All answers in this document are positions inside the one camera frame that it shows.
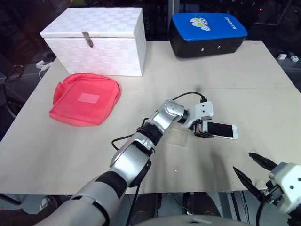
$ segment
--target pink pouch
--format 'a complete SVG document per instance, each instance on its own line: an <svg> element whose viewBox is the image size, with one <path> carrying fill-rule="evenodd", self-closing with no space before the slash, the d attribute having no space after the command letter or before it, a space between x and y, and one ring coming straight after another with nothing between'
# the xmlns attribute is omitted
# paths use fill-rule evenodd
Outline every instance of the pink pouch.
<svg viewBox="0 0 301 226"><path fill-rule="evenodd" d="M118 83L102 75L72 74L60 82L50 117L74 126L101 124L120 97Z"/></svg>

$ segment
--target smartphone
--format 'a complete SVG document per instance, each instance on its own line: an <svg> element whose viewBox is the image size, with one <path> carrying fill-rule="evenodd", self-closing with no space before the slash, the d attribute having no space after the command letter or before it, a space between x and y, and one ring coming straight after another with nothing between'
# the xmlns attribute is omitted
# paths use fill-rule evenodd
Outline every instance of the smartphone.
<svg viewBox="0 0 301 226"><path fill-rule="evenodd" d="M213 121L203 121L202 131L227 139L238 139L236 125L218 123Z"/></svg>

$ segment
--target white storage box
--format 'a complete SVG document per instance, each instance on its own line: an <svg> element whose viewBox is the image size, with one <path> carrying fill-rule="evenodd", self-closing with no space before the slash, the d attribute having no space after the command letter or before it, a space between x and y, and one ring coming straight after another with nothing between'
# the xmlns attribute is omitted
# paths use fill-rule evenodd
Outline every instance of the white storage box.
<svg viewBox="0 0 301 226"><path fill-rule="evenodd" d="M142 76L142 8L68 8L40 34L70 74Z"/></svg>

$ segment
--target white table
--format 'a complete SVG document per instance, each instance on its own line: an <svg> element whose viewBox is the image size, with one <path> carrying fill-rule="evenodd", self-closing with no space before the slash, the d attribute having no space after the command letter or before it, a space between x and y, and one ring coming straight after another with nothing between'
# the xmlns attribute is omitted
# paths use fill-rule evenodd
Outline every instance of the white table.
<svg viewBox="0 0 301 226"><path fill-rule="evenodd" d="M55 60L0 143L0 193L75 193L108 169L112 139L133 133L164 100L194 90L212 101L215 121L237 125L239 139L200 139L174 125L151 157L141 193L242 190L232 166L260 188L268 172L248 152L301 164L301 96L260 41L245 41L234 54L193 59L176 58L169 42L148 42L143 77L112 77L122 95L100 126L49 117L66 76ZM185 107L198 101L179 99Z"/></svg>

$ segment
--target silver robot arm segment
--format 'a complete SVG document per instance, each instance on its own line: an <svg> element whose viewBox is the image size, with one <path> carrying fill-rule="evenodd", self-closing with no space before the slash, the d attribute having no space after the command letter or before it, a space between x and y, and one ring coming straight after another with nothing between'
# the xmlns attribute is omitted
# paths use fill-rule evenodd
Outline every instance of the silver robot arm segment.
<svg viewBox="0 0 301 226"><path fill-rule="evenodd" d="M165 101L116 152L107 172L86 184L37 226L109 225L121 205L126 189L140 184L149 170L149 158L166 129L174 121L188 128L195 120L212 115L211 102L185 110L173 100Z"/></svg>

